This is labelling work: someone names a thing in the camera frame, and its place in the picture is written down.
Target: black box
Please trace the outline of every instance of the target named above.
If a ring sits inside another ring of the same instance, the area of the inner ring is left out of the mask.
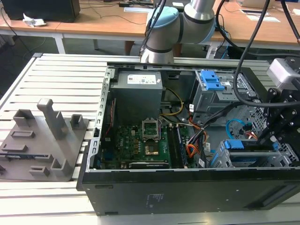
[[[2,0],[11,20],[23,19],[23,13],[34,19],[72,23],[80,12],[79,0]]]

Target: gray plastic holder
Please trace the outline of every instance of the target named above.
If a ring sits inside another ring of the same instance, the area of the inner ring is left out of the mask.
[[[89,123],[82,115],[63,118],[51,99],[41,99],[37,108],[16,112],[13,127],[0,146],[0,179],[69,181]]]

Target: metal slotted platform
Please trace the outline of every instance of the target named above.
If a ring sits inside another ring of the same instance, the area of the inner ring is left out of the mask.
[[[43,54],[32,58],[0,100],[0,144],[14,126],[13,115],[31,109],[40,98],[51,98],[53,109],[64,117],[74,113],[90,120],[77,165],[70,182],[7,182],[0,180],[0,224],[300,224],[300,194],[269,211],[217,212],[97,217],[85,192],[76,190],[84,146],[92,135],[99,95],[107,62],[138,62],[138,57]],[[237,60],[181,59],[176,63],[233,65]],[[246,61],[268,89],[274,86],[266,75],[266,61]]]

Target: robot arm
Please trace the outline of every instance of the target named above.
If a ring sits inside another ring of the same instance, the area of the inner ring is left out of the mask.
[[[141,62],[173,63],[172,47],[175,43],[205,40],[214,31],[214,3],[215,0],[191,0],[183,13],[164,7],[146,43]]]

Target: motherboard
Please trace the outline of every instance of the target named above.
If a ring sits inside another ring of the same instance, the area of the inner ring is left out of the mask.
[[[144,168],[192,168],[188,162],[185,146],[189,140],[186,126],[160,125],[158,140],[145,136],[155,135],[156,126],[118,126],[114,132],[112,145],[102,149],[97,167],[101,169],[144,169]]]

